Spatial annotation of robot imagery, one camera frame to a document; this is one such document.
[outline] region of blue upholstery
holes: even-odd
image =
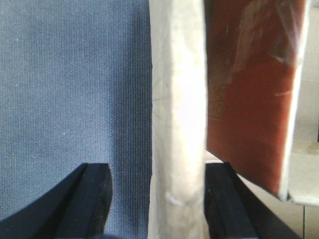
[[[106,232],[147,238],[148,0],[1,0],[0,12],[0,219],[82,162],[107,162]]]

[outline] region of red-brown panel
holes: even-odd
[[[207,42],[207,149],[279,192],[303,0],[215,0]]]

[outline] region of white paper wrap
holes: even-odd
[[[150,0],[153,177],[149,239],[202,239],[206,139],[203,3]]]

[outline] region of blue fabric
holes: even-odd
[[[82,162],[108,162],[106,232],[147,238],[148,0],[0,1],[0,219]]]

